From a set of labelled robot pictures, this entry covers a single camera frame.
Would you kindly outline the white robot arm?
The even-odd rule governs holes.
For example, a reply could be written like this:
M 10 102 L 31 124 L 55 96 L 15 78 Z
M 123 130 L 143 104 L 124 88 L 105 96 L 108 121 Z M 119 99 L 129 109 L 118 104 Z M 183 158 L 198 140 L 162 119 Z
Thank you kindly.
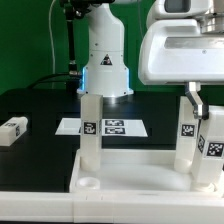
M 89 60 L 80 93 L 116 99 L 132 93 L 124 64 L 124 26 L 106 0 L 92 1 Z M 224 0 L 155 0 L 139 53 L 138 77 L 145 85 L 183 84 L 197 119 L 209 106 L 202 85 L 224 84 Z

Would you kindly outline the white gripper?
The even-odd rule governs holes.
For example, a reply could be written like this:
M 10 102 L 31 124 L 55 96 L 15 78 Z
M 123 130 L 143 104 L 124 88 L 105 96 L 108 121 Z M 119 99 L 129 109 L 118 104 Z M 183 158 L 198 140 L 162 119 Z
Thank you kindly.
M 147 30 L 139 54 L 144 85 L 184 83 L 195 119 L 207 120 L 201 83 L 224 82 L 224 35 L 203 35 L 194 19 L 159 20 Z

